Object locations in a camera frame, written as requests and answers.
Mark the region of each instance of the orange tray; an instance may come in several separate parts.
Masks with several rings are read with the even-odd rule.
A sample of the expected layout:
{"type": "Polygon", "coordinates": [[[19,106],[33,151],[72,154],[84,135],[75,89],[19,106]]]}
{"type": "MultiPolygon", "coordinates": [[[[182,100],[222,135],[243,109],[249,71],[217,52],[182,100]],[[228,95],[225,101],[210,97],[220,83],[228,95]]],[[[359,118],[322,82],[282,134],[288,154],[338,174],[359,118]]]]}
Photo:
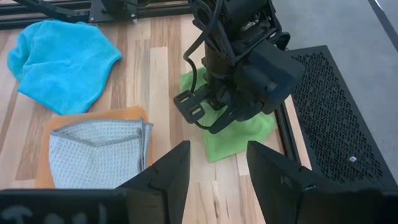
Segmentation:
{"type": "MultiPolygon", "coordinates": [[[[35,181],[35,188],[38,189],[53,189],[54,181],[51,175],[49,164],[49,141],[51,130],[61,128],[68,124],[77,123],[80,121],[91,119],[139,119],[144,118],[148,122],[148,117],[144,109],[135,106],[131,108],[124,108],[120,110],[100,111],[94,113],[77,114],[71,116],[57,116],[50,119],[44,127],[43,133],[43,148],[39,158],[39,167],[37,168],[37,177],[35,181]]],[[[152,165],[152,141],[150,141],[148,148],[148,165],[152,165]]]]}

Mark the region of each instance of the green cloth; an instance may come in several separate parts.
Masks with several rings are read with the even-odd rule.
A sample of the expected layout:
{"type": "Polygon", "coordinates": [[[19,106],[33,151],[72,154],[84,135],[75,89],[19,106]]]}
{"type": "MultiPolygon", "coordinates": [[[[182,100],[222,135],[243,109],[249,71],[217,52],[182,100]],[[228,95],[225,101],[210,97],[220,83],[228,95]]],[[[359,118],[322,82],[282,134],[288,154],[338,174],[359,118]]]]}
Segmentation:
{"type": "MultiPolygon", "coordinates": [[[[206,83],[203,74],[206,68],[198,69],[198,80],[196,89],[206,83]]],[[[192,84],[192,72],[180,76],[180,91],[189,90],[192,84]]],[[[202,103],[206,115],[200,123],[211,126],[223,110],[214,111],[208,103],[202,103]]],[[[232,122],[217,134],[205,131],[205,146],[209,162],[215,162],[225,157],[246,150],[248,141],[264,142],[265,138],[274,130],[275,121],[272,116],[259,113],[255,117],[244,122],[232,122]]]]}

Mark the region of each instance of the cloth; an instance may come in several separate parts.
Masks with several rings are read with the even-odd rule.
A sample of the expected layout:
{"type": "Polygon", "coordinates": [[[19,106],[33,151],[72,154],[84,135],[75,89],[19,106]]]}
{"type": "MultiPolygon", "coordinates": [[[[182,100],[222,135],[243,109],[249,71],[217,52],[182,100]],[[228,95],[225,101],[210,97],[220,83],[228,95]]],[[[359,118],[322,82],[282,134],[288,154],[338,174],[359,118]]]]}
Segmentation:
{"type": "Polygon", "coordinates": [[[50,134],[49,162],[56,188],[114,189],[146,169],[152,124],[91,120],[50,134]]]}
{"type": "Polygon", "coordinates": [[[7,65],[20,81],[19,92],[66,115],[88,110],[120,58],[97,27],[43,21],[21,32],[7,65]]]}
{"type": "MultiPolygon", "coordinates": [[[[203,78],[206,68],[198,69],[196,89],[206,83],[203,78]]],[[[180,76],[180,91],[189,90],[192,84],[192,72],[180,76]]],[[[211,126],[224,110],[214,111],[208,103],[202,103],[205,116],[200,123],[211,126]]],[[[272,116],[259,113],[244,122],[232,122],[217,134],[204,131],[205,147],[209,162],[215,162],[228,156],[246,150],[248,141],[264,142],[265,138],[274,130],[275,121],[272,116]]]]}

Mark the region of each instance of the black plastic panel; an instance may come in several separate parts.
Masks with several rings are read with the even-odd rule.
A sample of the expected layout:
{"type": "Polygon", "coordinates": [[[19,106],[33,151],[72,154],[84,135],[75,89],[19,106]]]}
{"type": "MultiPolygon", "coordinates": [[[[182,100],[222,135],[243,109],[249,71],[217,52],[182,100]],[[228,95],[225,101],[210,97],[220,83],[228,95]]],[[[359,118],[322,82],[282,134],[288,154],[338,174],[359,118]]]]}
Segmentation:
{"type": "Polygon", "coordinates": [[[307,69],[292,96],[312,169],[354,188],[396,189],[328,47],[287,53],[307,69]]]}

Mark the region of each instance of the blue towel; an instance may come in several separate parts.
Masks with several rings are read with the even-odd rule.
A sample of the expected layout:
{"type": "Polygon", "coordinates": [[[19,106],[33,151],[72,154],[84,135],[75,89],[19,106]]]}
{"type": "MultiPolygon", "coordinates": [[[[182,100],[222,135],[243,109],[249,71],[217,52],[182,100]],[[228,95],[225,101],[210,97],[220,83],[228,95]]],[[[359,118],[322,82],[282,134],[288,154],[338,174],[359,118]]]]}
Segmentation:
{"type": "Polygon", "coordinates": [[[93,26],[43,21],[26,27],[7,65],[18,91],[60,115],[86,112],[101,96],[120,51],[93,26]]]}

